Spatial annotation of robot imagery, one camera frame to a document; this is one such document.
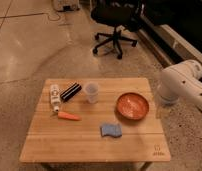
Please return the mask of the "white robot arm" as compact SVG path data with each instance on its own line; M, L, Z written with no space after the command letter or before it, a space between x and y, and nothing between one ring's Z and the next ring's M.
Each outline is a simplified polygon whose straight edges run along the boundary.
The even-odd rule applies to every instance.
M202 112L202 65L185 60L160 72L157 98L161 105L173 105L180 97L191 101Z

